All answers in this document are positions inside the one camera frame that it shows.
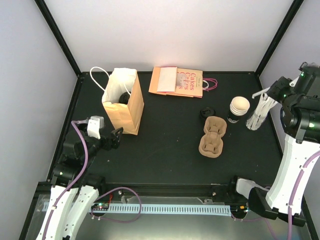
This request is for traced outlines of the white stirrer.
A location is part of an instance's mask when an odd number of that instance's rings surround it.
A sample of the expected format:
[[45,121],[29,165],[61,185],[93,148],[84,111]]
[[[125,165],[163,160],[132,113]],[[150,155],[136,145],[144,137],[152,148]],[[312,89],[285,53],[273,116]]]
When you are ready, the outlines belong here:
[[260,95],[266,93],[269,89],[270,88],[268,87],[268,88],[262,89],[262,90],[260,90],[260,91],[258,91],[256,93],[254,93],[254,94],[252,94],[251,98],[254,99],[257,96],[260,96]]

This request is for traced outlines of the orange paper bag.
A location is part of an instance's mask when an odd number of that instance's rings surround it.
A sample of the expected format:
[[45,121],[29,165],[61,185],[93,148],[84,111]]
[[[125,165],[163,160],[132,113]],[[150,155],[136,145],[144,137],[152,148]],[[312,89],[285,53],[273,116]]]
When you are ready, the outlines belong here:
[[92,71],[101,67],[94,66],[89,75],[94,83],[103,90],[102,106],[115,129],[123,128],[124,134],[138,135],[144,110],[144,98],[136,69],[115,68],[107,74],[106,87],[102,87],[93,77]]

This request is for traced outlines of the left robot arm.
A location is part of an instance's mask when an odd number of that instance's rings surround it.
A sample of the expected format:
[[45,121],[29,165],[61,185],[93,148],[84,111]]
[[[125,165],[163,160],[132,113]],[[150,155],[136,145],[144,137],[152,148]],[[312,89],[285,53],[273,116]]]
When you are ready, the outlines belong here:
[[38,240],[74,240],[91,205],[107,195],[106,179],[88,173],[88,168],[98,151],[119,147],[123,128],[99,139],[89,136],[86,129],[82,124],[65,136]]

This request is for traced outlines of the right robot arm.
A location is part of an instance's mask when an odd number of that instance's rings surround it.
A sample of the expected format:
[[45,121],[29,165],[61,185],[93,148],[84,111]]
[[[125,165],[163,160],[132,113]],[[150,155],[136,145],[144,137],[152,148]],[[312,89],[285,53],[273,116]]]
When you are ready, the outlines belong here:
[[302,227],[302,198],[312,169],[320,156],[320,67],[303,62],[296,79],[282,76],[262,93],[281,104],[280,121],[285,133],[284,152],[274,183],[266,189],[237,177],[227,189],[234,202],[243,197],[261,217],[281,219]]

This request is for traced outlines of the jar of white stirrers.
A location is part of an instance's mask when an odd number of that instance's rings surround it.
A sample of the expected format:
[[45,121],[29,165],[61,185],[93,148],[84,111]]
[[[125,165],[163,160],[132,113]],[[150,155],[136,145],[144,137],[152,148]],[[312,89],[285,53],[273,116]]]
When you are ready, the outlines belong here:
[[246,121],[246,127],[251,131],[258,130],[265,122],[269,111],[278,104],[266,93],[260,95],[257,107]]

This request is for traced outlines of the stack of paper cups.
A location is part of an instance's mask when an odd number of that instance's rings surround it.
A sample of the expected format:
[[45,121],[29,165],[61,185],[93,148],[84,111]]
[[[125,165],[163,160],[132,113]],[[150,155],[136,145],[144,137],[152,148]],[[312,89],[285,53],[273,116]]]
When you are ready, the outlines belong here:
[[232,124],[237,123],[248,112],[249,108],[250,102],[248,99],[242,96],[234,97],[229,105],[227,120]]

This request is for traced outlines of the orange flat bag stack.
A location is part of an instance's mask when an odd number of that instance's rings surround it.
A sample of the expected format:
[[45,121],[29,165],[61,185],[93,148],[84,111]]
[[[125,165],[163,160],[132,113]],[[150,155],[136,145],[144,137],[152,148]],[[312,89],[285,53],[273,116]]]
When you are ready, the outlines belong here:
[[155,66],[149,84],[149,92],[165,95],[176,91],[177,66]]

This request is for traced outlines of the stack of black lids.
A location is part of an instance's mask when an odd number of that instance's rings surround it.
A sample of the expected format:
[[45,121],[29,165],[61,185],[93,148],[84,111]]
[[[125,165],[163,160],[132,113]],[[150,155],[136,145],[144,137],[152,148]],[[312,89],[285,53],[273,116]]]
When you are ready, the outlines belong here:
[[199,116],[204,120],[215,115],[216,111],[212,107],[204,107],[199,112]]

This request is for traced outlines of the Cakes printed paper bag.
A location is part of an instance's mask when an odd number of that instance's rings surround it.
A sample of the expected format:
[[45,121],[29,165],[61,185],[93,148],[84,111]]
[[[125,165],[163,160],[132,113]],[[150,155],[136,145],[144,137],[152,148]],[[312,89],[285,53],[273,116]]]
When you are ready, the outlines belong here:
[[209,92],[218,87],[215,78],[203,78],[202,70],[178,68],[174,92],[165,92],[165,95],[202,98],[203,92]]

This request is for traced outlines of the black frame post right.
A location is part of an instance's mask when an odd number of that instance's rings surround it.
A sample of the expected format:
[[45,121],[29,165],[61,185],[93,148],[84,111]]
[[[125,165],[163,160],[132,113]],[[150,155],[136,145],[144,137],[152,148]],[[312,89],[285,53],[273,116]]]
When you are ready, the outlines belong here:
[[260,77],[263,73],[265,67],[270,61],[273,53],[277,49],[279,43],[281,42],[283,36],[291,25],[293,19],[298,13],[300,7],[302,6],[304,0],[293,0],[288,11],[286,12],[282,22],[280,23],[274,37],[272,38],[266,52],[264,53],[260,63],[258,64],[257,69],[255,70],[255,75]]

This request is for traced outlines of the black frame post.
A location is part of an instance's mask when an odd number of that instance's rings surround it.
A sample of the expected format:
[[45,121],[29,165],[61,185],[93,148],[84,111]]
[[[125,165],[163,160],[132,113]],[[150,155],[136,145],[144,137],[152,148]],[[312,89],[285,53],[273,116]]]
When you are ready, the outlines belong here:
[[293,0],[288,11],[286,12],[282,22],[280,23],[274,37],[272,38],[266,52],[264,53],[260,63],[258,64],[257,69],[255,70],[255,75],[260,77],[263,73],[265,67],[270,61],[273,53],[277,49],[279,43],[281,42],[283,36],[291,25],[293,19],[298,13],[300,7],[302,6],[304,0]]
[[45,19],[47,25],[49,26],[52,34],[54,35],[58,45],[60,46],[62,52],[64,53],[69,65],[74,71],[75,75],[78,77],[82,71],[80,70],[67,42],[65,41],[63,34],[61,33],[51,11],[49,10],[46,2],[44,0],[35,0],[34,1],[40,10],[43,18]]

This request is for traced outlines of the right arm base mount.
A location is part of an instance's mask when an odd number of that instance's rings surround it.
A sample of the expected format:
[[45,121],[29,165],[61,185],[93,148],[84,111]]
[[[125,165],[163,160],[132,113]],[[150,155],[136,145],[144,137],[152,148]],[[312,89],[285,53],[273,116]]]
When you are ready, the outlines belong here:
[[237,193],[235,188],[227,184],[211,185],[208,195],[212,197],[213,202],[225,204],[245,204],[248,200]]

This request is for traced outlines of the black frame post left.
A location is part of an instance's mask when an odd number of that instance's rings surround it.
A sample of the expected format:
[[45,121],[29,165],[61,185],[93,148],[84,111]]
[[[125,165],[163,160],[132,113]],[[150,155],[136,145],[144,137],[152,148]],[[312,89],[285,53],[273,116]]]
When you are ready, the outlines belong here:
[[74,71],[75,75],[78,77],[82,71],[80,70],[67,42],[65,41],[63,34],[61,33],[51,11],[49,10],[46,2],[44,0],[35,0],[34,1],[40,10],[43,18],[45,19],[47,25],[49,26],[52,34],[54,35],[58,45],[60,46],[62,52],[64,53],[69,65]]

